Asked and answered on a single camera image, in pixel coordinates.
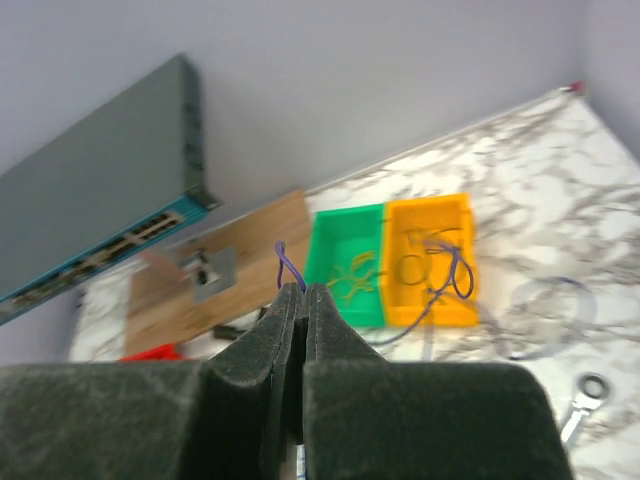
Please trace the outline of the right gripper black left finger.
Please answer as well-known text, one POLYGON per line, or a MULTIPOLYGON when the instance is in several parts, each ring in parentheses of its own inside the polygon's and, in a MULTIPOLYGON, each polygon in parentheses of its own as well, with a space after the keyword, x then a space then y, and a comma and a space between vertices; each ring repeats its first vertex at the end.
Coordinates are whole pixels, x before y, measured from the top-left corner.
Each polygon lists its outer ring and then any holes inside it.
POLYGON ((267 313, 203 371, 202 440, 212 479, 278 479, 294 442, 300 287, 282 287, 267 313))

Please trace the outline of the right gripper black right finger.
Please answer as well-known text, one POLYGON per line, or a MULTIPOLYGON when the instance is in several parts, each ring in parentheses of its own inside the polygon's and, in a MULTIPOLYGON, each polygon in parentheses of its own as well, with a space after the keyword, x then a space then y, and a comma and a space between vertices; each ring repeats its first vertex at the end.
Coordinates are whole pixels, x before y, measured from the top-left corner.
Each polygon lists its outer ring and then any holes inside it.
POLYGON ((305 294, 302 430, 309 479, 386 479, 388 362, 341 317, 332 295, 305 294))

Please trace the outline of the green plastic bin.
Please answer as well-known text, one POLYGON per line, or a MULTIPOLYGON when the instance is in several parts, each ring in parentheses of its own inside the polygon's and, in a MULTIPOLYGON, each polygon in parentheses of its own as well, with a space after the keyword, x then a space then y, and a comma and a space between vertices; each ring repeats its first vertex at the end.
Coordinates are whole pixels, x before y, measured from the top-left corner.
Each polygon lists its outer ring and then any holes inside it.
POLYGON ((316 214, 304 272, 308 284, 330 290, 344 320, 362 328, 385 325, 379 291, 384 206, 316 214))

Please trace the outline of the red plastic bin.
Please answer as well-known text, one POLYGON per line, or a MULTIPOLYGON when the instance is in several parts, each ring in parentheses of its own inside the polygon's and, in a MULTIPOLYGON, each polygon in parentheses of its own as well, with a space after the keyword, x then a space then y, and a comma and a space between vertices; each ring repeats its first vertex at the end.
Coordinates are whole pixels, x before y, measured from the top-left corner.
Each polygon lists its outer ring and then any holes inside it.
POLYGON ((145 362, 145 361, 183 361, 186 357, 180 352, 178 346, 173 343, 163 344, 152 349, 128 355, 119 359, 120 362, 145 362))

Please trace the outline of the wooden board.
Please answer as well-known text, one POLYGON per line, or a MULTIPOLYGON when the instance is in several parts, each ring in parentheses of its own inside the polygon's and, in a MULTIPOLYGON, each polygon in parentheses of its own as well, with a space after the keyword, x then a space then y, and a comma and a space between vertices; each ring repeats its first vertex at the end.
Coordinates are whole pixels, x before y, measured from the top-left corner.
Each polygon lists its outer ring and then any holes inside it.
POLYGON ((277 293, 275 244, 299 269, 307 260, 311 220, 305 195, 294 190, 274 202, 177 249, 180 259, 200 249, 234 249, 236 283, 198 301, 195 287, 158 250, 141 254, 147 266, 133 275, 125 330, 126 356, 179 344, 270 303, 277 293))

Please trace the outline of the orange plastic bin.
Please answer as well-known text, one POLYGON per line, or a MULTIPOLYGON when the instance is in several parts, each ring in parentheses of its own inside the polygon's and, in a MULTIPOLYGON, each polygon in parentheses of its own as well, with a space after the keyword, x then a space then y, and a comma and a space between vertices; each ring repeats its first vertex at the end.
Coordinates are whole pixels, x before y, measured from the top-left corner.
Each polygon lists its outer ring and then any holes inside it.
POLYGON ((386 324, 477 325, 474 238, 467 193, 388 202, 380 260, 386 324))

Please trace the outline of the silver ratchet wrench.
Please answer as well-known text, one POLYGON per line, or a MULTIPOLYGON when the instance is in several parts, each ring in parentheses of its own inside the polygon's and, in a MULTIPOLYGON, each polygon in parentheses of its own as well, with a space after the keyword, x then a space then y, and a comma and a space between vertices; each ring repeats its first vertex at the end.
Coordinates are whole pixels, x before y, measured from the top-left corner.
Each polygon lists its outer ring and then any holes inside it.
POLYGON ((586 419, 605 405, 613 394, 610 381, 595 372, 583 372, 575 380, 573 397, 560 422, 560 440, 566 449, 576 442, 586 419))

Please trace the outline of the grey metal bracket stand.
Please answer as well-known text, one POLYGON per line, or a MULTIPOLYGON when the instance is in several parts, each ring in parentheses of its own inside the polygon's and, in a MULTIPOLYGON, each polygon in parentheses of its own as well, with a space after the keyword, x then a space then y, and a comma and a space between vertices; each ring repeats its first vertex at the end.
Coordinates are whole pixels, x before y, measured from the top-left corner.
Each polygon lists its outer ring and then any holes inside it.
POLYGON ((198 304, 234 286, 237 282, 236 252, 226 247, 212 252, 199 248, 189 254, 176 250, 149 249, 140 257, 147 264, 141 271, 140 293, 132 294, 133 306, 143 306, 168 300, 171 296, 187 292, 198 304))

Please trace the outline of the grey blue network switch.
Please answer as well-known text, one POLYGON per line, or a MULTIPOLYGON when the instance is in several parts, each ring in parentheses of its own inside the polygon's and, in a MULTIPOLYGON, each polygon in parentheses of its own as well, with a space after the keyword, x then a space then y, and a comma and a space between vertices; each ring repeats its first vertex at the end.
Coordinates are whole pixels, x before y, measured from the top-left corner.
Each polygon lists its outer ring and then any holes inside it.
POLYGON ((204 219, 201 86, 176 55, 1 177, 9 322, 204 219))

